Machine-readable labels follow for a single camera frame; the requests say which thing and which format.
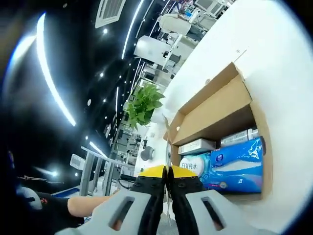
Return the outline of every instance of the white box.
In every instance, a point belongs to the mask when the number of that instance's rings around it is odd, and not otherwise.
[[[207,141],[204,139],[197,139],[190,143],[184,144],[178,148],[178,154],[188,155],[188,154],[197,154],[204,153],[210,150],[216,149],[216,143],[214,141]]]

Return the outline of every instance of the ceiling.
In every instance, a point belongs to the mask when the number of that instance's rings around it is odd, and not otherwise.
[[[64,181],[66,184],[62,187],[68,188],[79,183],[79,177],[73,177],[77,170],[69,166],[69,161],[72,153],[84,154],[81,145],[88,146],[89,141],[93,141],[105,154],[109,155],[111,151],[103,132],[106,125],[112,124],[115,115],[117,87],[117,120],[121,118],[121,105],[129,95],[139,62],[133,55],[135,36],[151,0],[144,0],[138,12],[123,60],[121,55],[127,32],[140,0],[126,0],[119,21],[96,29],[99,2],[58,0],[40,3],[28,17],[25,34],[34,35],[38,18],[46,12],[46,61],[54,86],[76,125],[67,120],[47,86],[35,41],[14,76],[6,78],[5,82],[10,86],[4,87],[7,89],[5,133],[19,175],[47,177],[34,167],[58,169],[62,172],[58,181]],[[139,37],[150,34],[166,3],[154,1]],[[8,18],[14,16],[18,7],[14,5],[12,9]],[[112,128],[110,136],[114,136],[114,132]]]

